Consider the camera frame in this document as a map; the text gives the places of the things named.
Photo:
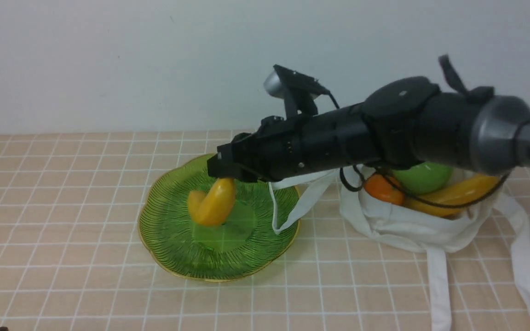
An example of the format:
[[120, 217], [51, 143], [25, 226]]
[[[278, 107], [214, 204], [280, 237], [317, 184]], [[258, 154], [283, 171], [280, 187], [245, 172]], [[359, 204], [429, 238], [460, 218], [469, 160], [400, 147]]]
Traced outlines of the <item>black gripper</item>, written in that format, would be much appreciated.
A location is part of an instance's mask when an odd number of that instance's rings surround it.
[[286, 178], [376, 161], [376, 144], [355, 107], [290, 119], [269, 116], [253, 133], [241, 133], [207, 160], [213, 178], [245, 183]]

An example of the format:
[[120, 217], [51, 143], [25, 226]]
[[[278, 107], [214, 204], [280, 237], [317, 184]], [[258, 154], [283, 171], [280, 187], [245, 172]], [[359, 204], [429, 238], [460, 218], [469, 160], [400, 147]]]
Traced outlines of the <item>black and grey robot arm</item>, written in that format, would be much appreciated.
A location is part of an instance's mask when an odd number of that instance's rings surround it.
[[280, 182], [365, 165], [407, 170], [431, 162], [497, 176], [530, 168], [530, 107], [492, 86], [467, 89], [448, 55], [439, 65], [452, 92], [427, 77], [408, 77], [364, 102], [318, 113], [332, 97], [318, 80], [275, 65], [264, 88], [283, 100], [285, 117], [269, 116], [238, 134], [207, 161], [208, 175], [241, 182]]

